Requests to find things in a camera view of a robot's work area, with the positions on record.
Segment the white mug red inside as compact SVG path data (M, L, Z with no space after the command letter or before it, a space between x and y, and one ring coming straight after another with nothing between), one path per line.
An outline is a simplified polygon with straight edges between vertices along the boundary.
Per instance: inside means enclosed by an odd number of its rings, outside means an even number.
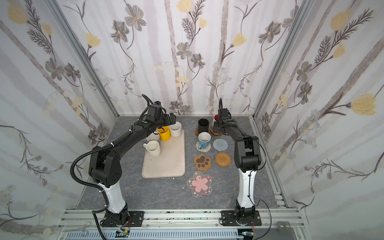
M212 126L215 125L215 122L219 119L219 115L215 115L212 121Z

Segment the yellow mug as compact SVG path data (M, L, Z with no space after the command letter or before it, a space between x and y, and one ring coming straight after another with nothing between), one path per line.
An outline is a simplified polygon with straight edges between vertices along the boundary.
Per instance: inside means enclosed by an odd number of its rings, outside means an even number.
M168 141L171 138L171 131L169 126L164 126L157 129L158 134L160 135L160 139L162 141Z

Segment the lavender mug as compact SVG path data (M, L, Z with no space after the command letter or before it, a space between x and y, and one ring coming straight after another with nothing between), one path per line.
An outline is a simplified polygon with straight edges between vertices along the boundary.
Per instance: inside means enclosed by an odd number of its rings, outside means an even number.
M146 140L148 142L151 142L151 141L157 141L157 142L160 142L160 134L157 133L157 132L153 132L151 133L149 136L146 137Z

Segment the dark brown glossy coaster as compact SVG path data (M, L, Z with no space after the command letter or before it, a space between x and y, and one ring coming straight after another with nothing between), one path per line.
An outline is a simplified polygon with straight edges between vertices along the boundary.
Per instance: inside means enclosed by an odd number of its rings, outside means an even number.
M213 135L213 136L216 136L216 137L219 137L219 136L222 136L222 135L223 135L223 133L221 133L221 132L216 132L216 131L214 130L214 127L213 127L213 126L210 126L210 134Z

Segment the black ceramic mug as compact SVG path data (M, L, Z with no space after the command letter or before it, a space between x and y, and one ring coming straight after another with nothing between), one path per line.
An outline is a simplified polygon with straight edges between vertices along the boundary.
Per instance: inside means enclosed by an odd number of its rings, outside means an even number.
M200 133L208 132L210 127L210 122L207 119L199 119L198 129Z

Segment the blue grey woven coaster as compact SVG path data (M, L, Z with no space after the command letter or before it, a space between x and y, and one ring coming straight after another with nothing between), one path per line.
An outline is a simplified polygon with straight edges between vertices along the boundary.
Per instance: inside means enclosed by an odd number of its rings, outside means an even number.
M213 142L214 149L220 152L226 151L228 149L228 146L228 142L224 139L216 139Z

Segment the white mug blue handle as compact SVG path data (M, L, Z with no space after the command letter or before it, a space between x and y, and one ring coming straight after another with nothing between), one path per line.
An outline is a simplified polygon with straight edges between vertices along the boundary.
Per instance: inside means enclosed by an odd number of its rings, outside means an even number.
M197 149L200 151L206 149L209 146L211 141L211 135L208 132L203 132L199 134L198 139L199 142Z

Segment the plain white mug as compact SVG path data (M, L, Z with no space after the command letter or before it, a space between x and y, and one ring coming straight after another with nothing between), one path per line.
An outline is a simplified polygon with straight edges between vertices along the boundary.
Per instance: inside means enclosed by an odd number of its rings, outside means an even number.
M143 144L143 147L152 157L159 157L161 154L161 147L157 141L149 141L148 143Z

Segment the rattan wicker round coaster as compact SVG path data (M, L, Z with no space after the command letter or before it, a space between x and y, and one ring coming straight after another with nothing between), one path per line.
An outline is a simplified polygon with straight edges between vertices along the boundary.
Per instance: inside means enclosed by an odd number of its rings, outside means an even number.
M215 161L220 167L228 167L232 163L231 156L227 153L218 153L215 156Z

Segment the beige serving tray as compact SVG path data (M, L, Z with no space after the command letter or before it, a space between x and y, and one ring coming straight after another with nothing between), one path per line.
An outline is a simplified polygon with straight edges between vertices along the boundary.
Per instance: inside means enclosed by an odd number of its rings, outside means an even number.
M160 155L145 151L142 177L145 179L181 177L186 171L185 131L181 136L157 143Z

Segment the brown paw coaster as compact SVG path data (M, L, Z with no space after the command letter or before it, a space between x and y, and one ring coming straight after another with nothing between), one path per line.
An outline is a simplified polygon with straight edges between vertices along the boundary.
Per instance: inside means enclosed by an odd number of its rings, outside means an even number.
M204 154L200 154L193 159L198 171L206 172L212 168L212 159Z

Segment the pink flower coaster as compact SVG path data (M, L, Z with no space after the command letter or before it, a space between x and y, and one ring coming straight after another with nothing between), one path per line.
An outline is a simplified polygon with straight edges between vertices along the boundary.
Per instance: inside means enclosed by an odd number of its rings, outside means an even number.
M187 180L187 187L191 189L191 193L195 198L200 198L213 192L212 182L213 178L210 175L197 171L192 178Z

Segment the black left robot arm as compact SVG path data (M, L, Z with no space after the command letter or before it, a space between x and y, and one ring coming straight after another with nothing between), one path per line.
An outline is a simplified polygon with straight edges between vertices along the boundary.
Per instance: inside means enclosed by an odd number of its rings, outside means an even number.
M123 225L131 218L119 183L123 174L120 163L122 156L157 129L163 129L175 122L176 116L173 113L168 114L160 102L148 104L125 134L103 148L93 148L89 175L106 201L106 217L117 222L117 225Z

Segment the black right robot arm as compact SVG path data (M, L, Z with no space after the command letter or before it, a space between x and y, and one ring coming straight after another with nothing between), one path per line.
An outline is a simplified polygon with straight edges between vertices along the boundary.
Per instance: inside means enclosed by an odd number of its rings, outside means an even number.
M236 221L244 224L255 218L254 184L262 164L258 138L243 131L228 109L219 108L214 130L228 135L235 143L234 162L240 174L240 188L235 207Z

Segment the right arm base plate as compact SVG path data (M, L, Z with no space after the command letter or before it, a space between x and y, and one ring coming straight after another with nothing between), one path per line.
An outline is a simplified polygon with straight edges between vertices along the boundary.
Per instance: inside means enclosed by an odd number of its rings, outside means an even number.
M259 227L262 221L259 212L249 208L221 211L220 224L226 227Z

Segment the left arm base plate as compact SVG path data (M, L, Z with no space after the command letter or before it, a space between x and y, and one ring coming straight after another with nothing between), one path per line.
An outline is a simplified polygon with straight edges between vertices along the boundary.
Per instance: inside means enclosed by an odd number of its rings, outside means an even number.
M102 227L141 227L144 211L127 211L115 214L107 211L100 224Z

